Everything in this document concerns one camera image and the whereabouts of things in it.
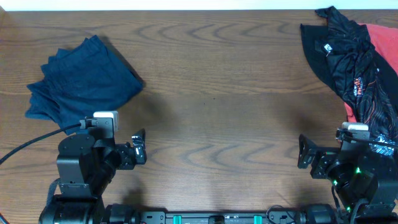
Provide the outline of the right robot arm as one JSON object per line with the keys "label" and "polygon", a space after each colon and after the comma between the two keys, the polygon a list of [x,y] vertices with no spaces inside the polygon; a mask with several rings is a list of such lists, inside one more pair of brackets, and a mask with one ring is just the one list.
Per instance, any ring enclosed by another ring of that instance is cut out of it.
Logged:
{"label": "right robot arm", "polygon": [[369,131],[339,128],[336,139],[339,147],[321,147],[301,134],[298,168],[331,182],[337,221],[397,223],[397,159],[374,152]]}

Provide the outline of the dark navy shorts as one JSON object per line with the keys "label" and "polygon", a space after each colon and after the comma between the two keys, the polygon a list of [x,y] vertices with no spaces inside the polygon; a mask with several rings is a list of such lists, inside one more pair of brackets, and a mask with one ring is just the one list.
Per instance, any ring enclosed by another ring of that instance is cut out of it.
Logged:
{"label": "dark navy shorts", "polygon": [[51,66],[53,80],[59,85],[58,99],[66,134],[96,111],[115,111],[142,91],[144,84],[98,36],[85,39],[67,56]]}

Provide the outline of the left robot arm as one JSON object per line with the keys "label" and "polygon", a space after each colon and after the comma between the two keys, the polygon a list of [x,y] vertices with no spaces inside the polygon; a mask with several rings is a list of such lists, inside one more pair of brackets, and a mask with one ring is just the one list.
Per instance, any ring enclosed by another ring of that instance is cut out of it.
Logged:
{"label": "left robot arm", "polygon": [[141,222],[131,206],[103,203],[102,194],[117,170],[133,170],[147,160],[145,130],[133,134],[131,142],[117,144],[116,124],[114,118],[85,117],[80,132],[60,142],[60,177],[50,185],[39,223]]}

